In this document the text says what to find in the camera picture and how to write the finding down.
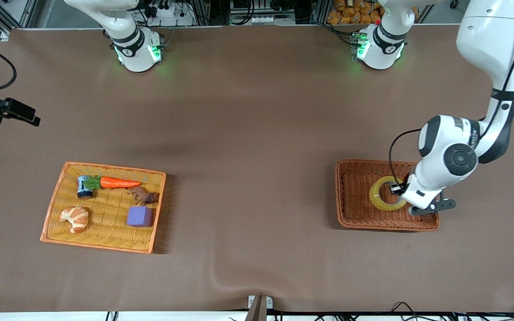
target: brown wicker basket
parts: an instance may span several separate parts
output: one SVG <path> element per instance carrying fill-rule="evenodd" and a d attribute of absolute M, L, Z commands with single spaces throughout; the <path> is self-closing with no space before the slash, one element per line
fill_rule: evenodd
<path fill-rule="evenodd" d="M 92 199 L 77 197 L 80 175 L 100 175 L 140 181 L 152 193 L 160 193 L 158 202 L 148 204 L 153 209 L 153 227 L 132 227 L 126 224 L 133 203 L 126 189 L 98 189 Z M 108 250 L 151 253 L 156 227 L 162 208 L 166 173 L 130 167 L 66 162 L 55 186 L 45 217 L 42 242 L 105 248 Z M 59 214 L 69 206 L 89 209 L 88 226 L 81 233 L 69 233 L 71 224 L 59 222 Z"/>
<path fill-rule="evenodd" d="M 397 177 L 404 178 L 414 167 L 414 162 L 392 162 Z M 344 227 L 389 231 L 435 231 L 439 215 L 413 216 L 408 214 L 408 204 L 399 210 L 378 210 L 369 198 L 370 187 L 381 177 L 392 175 L 385 160 L 342 159 L 336 164 L 336 211 Z M 386 203 L 395 203 L 389 193 L 380 195 Z"/>

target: toy carrot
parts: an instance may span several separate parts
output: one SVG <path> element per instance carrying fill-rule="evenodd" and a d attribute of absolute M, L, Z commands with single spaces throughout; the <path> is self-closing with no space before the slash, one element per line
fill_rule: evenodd
<path fill-rule="evenodd" d="M 119 179 L 107 176 L 93 176 L 83 181 L 84 187 L 87 189 L 128 189 L 140 185 L 139 181 L 128 181 L 127 179 Z"/>

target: brown table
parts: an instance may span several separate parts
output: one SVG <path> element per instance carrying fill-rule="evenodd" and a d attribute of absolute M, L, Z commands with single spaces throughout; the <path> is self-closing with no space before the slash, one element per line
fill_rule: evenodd
<path fill-rule="evenodd" d="M 485 115 L 491 82 L 456 32 L 415 27 L 374 71 L 320 27 L 177 30 L 163 64 L 133 74 L 100 31 L 13 31 L 0 51 L 19 77 L 0 98 L 41 126 L 0 124 L 0 311 L 238 309 L 249 294 L 300 311 L 514 311 L 514 129 L 502 159 L 446 190 L 458 206 L 437 232 L 336 223 L 339 159 L 385 159 L 436 114 Z M 169 173 L 161 254 L 39 242 L 65 161 Z"/>

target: brown toy animal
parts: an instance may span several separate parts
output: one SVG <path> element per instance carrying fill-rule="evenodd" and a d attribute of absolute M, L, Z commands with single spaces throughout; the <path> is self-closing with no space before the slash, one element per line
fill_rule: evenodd
<path fill-rule="evenodd" d="M 128 189 L 128 193 L 132 194 L 132 198 L 134 198 L 135 203 L 141 202 L 142 205 L 157 202 L 159 196 L 159 193 L 148 193 L 148 191 L 141 186 Z"/>

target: yellow tape roll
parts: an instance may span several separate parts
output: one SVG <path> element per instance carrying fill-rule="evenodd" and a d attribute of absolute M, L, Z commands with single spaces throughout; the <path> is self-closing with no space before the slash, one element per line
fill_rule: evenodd
<path fill-rule="evenodd" d="M 382 200 L 380 197 L 380 187 L 386 183 L 396 183 L 394 177 L 385 176 L 380 178 L 372 187 L 370 187 L 370 201 L 373 203 L 374 207 L 384 212 L 391 212 L 395 210 L 401 209 L 404 205 L 406 205 L 406 200 L 399 198 L 396 204 L 388 204 Z"/>

